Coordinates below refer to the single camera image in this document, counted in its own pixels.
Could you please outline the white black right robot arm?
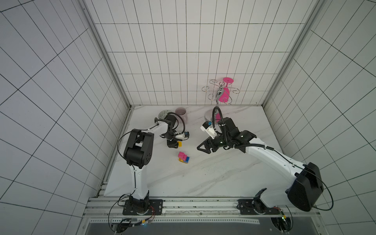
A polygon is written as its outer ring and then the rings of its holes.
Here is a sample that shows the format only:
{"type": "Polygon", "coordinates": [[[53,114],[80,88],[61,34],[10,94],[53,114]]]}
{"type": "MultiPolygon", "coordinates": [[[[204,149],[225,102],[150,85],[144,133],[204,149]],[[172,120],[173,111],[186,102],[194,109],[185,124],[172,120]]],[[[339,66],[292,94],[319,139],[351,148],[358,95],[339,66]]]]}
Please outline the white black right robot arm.
{"type": "Polygon", "coordinates": [[[239,131],[231,118],[216,124],[206,121],[200,128],[209,136],[197,147],[199,151],[210,154],[221,147],[238,149],[261,160],[280,176],[276,189],[263,188],[253,197],[251,208],[255,213],[265,214],[269,208],[288,205],[309,212],[324,192],[326,184],[317,165],[296,161],[268,146],[252,132],[239,131]]]}

